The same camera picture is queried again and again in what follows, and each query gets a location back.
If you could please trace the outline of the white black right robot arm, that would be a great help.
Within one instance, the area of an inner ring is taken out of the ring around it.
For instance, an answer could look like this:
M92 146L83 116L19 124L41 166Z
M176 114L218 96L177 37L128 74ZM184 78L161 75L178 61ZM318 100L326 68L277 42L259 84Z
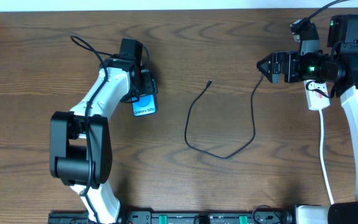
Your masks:
M358 223L358 54L274 52L258 61L257 69L271 83L278 82L283 73L287 83L303 82L306 91L312 90L312 83L331 82L331 95L340 99L351 131L356 165L355 200L330 206L296 205L283 222Z

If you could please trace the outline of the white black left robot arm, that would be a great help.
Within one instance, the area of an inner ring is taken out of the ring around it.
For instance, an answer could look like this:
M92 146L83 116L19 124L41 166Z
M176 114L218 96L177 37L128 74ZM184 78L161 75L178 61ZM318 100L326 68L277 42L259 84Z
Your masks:
M81 198L94 223L115 223L120 201L109 183L112 147L109 120L117 105L158 92L155 76L136 60L107 58L85 97L50 120L50 173Z

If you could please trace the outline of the blue galaxy smartphone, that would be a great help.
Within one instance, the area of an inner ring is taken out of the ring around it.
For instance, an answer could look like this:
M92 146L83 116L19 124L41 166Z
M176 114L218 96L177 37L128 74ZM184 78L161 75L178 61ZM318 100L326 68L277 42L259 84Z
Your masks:
M135 117L154 114L157 112L157 106L154 95L132 98L132 110Z

